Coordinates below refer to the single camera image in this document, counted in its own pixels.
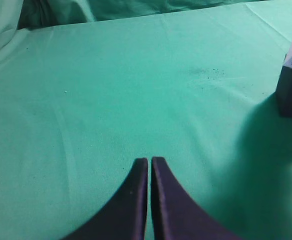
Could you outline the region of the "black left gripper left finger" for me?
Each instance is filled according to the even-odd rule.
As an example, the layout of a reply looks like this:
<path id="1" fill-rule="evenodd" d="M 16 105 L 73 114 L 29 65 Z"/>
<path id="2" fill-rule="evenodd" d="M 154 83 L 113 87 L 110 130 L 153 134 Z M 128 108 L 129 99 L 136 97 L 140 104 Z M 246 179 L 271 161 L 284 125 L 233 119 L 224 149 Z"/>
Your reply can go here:
<path id="1" fill-rule="evenodd" d="M 148 203 L 148 160 L 134 160 L 110 200 L 65 240 L 143 240 Z"/>

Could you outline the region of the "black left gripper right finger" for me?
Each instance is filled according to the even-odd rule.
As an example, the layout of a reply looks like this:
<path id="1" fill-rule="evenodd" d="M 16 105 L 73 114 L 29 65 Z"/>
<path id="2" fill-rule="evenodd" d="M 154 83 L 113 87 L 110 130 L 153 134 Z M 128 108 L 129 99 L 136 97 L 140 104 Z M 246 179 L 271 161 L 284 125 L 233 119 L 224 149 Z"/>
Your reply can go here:
<path id="1" fill-rule="evenodd" d="M 156 240 L 239 240 L 198 206 L 163 157 L 151 160 L 151 215 Z"/>

